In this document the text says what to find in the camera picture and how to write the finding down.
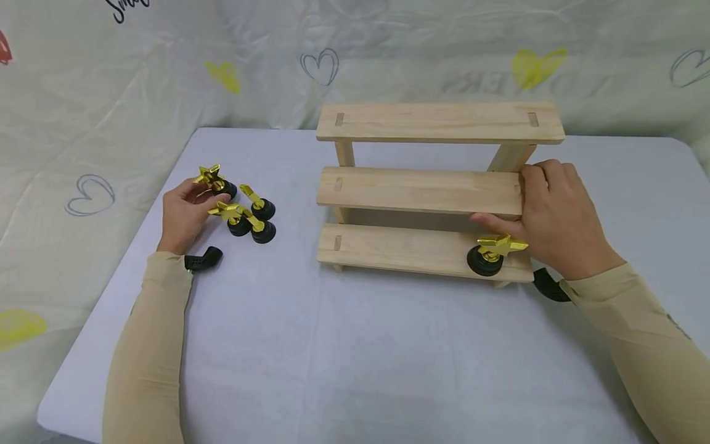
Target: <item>beige sleeve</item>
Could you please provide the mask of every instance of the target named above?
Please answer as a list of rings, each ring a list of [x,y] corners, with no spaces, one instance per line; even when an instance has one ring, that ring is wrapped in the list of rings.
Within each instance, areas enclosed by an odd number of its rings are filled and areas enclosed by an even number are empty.
[[[180,360],[192,273],[182,256],[148,257],[146,274],[111,361],[104,444],[179,444]]]
[[[604,336],[633,405],[658,442],[710,442],[710,360],[631,265],[561,285]]]

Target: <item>wooden shelf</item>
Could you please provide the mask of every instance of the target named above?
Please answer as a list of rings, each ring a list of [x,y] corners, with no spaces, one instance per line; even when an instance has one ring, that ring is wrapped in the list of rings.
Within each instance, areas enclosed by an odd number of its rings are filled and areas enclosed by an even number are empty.
[[[518,173],[326,167],[318,205],[413,212],[519,216]]]
[[[318,262],[372,269],[412,271],[490,281],[532,282],[526,251],[512,253],[492,277],[475,274],[466,263],[478,245],[475,234],[363,225],[325,224],[318,243]]]
[[[549,102],[324,105],[320,141],[556,145],[564,140]]]

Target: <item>yellow heart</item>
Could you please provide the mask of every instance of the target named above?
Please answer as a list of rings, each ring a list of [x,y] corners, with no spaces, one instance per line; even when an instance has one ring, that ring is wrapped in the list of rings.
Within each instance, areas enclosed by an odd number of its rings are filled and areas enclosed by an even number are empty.
[[[212,62],[205,62],[204,67],[207,68],[209,75],[221,84],[224,89],[232,94],[239,94],[239,81],[234,73],[234,66],[231,63],[222,63],[222,67],[217,67]]]
[[[521,90],[531,90],[550,78],[567,57],[567,50],[558,48],[538,59],[529,49],[521,49],[513,56],[513,80]]]
[[[0,313],[0,352],[9,350],[47,331],[47,321],[27,310]]]

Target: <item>gold star trophy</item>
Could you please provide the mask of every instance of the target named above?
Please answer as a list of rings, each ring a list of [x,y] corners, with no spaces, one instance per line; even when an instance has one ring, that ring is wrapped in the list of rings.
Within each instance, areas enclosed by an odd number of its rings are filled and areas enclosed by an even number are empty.
[[[251,224],[245,217],[242,217],[244,210],[244,207],[236,203],[218,202],[217,208],[212,208],[208,213],[220,216],[222,220],[226,221],[229,232],[234,236],[241,237],[251,231]]]
[[[208,211],[209,214],[220,216],[226,220],[229,232],[234,236],[244,236],[251,232],[251,237],[257,244],[266,244],[276,235],[276,227],[269,221],[260,221],[245,207],[236,203],[217,203],[217,208]]]
[[[254,213],[259,220],[269,220],[273,217],[274,213],[276,213],[276,206],[268,200],[259,197],[250,186],[242,184],[239,186],[239,189],[252,202],[251,212]]]
[[[509,253],[528,247],[526,242],[511,239],[509,234],[481,236],[478,243],[479,245],[466,255],[466,262],[471,270],[481,276],[495,276],[503,267],[503,260]]]
[[[219,175],[220,165],[216,164],[211,168],[200,167],[200,175],[192,180],[194,183],[204,183],[211,190],[212,194],[218,195],[227,193],[232,199],[236,197],[236,185]]]

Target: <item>table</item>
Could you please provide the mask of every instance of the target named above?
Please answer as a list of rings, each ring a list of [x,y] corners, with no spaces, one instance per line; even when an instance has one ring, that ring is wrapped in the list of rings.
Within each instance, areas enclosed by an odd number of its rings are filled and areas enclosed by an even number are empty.
[[[485,170],[495,146],[357,144],[359,166]],[[531,161],[577,165],[612,245],[710,353],[710,186],[674,139],[570,136]],[[214,218],[192,254],[182,373],[186,438],[199,443],[636,443],[649,433],[600,337],[532,285],[348,269],[315,261],[315,204],[331,143],[313,131],[199,129],[163,191],[222,164],[277,206],[269,244]],[[99,442],[107,373],[160,236],[160,199],[45,395],[39,424]],[[664,257],[683,234],[683,260]]]

